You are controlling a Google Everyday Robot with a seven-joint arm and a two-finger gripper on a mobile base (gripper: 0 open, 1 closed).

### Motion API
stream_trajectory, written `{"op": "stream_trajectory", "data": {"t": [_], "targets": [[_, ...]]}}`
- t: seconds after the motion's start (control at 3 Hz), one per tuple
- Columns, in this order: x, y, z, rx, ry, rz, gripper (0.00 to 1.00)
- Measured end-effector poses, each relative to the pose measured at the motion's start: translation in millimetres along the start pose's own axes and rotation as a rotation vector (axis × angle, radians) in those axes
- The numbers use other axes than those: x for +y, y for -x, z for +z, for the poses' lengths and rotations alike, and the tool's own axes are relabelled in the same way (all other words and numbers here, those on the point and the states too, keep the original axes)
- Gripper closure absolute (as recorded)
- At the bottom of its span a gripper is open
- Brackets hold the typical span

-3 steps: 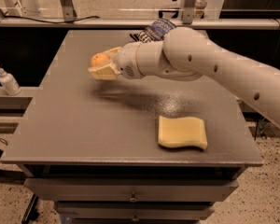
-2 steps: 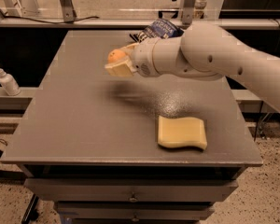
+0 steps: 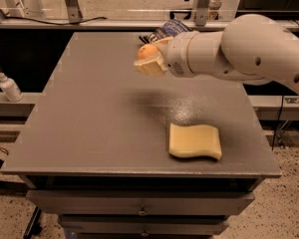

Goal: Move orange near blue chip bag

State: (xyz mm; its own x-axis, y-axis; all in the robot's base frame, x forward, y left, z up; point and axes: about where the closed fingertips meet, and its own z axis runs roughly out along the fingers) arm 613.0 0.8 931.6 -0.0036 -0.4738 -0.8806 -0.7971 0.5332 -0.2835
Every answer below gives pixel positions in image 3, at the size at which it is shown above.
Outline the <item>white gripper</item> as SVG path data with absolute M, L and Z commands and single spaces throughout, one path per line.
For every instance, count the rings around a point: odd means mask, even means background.
M 166 37 L 153 42 L 156 54 L 134 61 L 134 66 L 139 73 L 151 77 L 164 76 L 167 71 L 178 78 L 195 77 L 187 53 L 190 42 L 197 34 L 197 31 L 182 32 L 174 38 Z

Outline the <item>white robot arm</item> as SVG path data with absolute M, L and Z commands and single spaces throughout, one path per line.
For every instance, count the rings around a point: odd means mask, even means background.
M 134 66 L 148 76 L 276 82 L 299 96 L 299 38 L 262 15 L 242 15 L 222 31 L 182 32 L 144 45 Z

